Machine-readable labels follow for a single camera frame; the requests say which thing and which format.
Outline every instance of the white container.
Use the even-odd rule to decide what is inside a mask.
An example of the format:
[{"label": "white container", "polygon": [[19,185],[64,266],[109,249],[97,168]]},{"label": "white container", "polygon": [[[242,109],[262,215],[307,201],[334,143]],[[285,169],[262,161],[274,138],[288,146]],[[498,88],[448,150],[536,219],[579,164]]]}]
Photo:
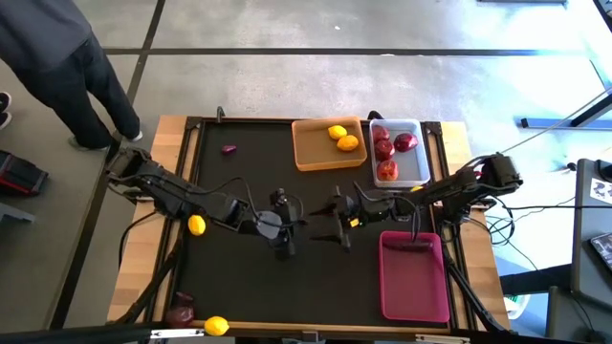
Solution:
[{"label": "white container", "polygon": [[[417,137],[419,144],[407,152],[395,151],[391,158],[398,164],[400,174],[393,182],[380,181],[376,175],[378,161],[374,154],[374,140],[372,138],[372,127],[380,125],[386,128],[390,134],[391,143],[403,133],[412,133]],[[374,171],[374,184],[377,187],[412,187],[429,182],[429,165],[427,154],[423,143],[423,132],[421,123],[415,119],[372,119],[370,120],[370,157],[372,158],[372,170]]]}]

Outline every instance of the pink tray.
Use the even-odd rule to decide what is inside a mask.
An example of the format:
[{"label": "pink tray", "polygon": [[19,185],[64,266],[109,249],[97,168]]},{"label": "pink tray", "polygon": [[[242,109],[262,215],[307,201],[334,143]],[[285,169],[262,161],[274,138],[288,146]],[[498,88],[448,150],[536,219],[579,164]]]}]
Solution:
[{"label": "pink tray", "polygon": [[407,232],[385,231],[379,241],[382,315],[393,320],[447,322],[448,295],[442,245],[434,233],[419,233],[430,241],[427,252],[389,249],[383,243],[409,243]]}]

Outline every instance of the concrete floor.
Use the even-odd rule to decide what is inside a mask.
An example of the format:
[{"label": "concrete floor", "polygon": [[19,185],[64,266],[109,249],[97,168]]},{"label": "concrete floor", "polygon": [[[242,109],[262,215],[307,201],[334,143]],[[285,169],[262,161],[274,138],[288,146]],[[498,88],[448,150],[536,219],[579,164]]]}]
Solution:
[{"label": "concrete floor", "polygon": [[[76,2],[107,48],[141,47],[157,3]],[[473,0],[173,0],[165,4],[153,47],[581,51],[585,37],[576,23],[574,13],[559,5]],[[137,57],[117,55],[111,61],[127,88]],[[5,319],[0,332],[36,330],[49,319],[103,155],[72,150],[65,143],[69,132],[4,65],[0,80],[14,97],[14,123],[0,133],[0,147],[51,173],[49,187],[38,198],[2,199],[33,212],[37,221],[0,224],[0,316]],[[223,105],[232,117],[365,117],[377,109],[389,118],[462,120],[476,155],[534,133],[517,129],[516,118],[561,118],[602,90],[589,58],[580,55],[151,55],[135,108],[142,118],[143,147],[150,147],[160,115],[212,116]],[[97,109],[110,125],[98,104]],[[596,156],[611,139],[610,133],[550,133],[538,139],[537,150],[531,143],[514,150],[511,155],[526,184],[508,203],[564,201],[573,184],[566,177],[544,183],[553,180],[545,172],[567,160]],[[132,213],[130,203],[107,194],[67,326],[105,321],[117,276],[119,237]],[[554,226],[543,225],[555,218],[544,212],[535,222],[530,217],[517,225],[515,243],[541,268],[570,257],[571,222],[557,218]],[[532,235],[546,237],[548,228],[558,237],[557,254],[542,254],[534,244]],[[527,267],[506,247],[496,253]],[[23,307],[26,297],[32,301]]]}]

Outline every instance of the orange tray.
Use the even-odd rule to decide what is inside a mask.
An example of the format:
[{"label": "orange tray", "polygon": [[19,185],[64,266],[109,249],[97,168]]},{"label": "orange tray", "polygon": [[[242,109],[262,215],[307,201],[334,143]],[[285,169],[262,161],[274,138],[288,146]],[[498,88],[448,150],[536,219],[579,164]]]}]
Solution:
[{"label": "orange tray", "polygon": [[[339,150],[336,147],[337,141],[330,138],[327,132],[333,125],[343,126],[348,135],[357,138],[360,145],[350,152]],[[355,167],[367,159],[361,120],[358,117],[295,120],[291,129],[295,165],[300,171]]]}]

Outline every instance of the gray jacket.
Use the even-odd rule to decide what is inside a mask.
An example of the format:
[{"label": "gray jacket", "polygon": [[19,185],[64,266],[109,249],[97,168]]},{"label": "gray jacket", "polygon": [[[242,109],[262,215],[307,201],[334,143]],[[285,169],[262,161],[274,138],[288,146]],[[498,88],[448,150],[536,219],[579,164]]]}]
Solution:
[{"label": "gray jacket", "polygon": [[14,70],[52,69],[91,34],[72,0],[0,0],[0,58]]}]

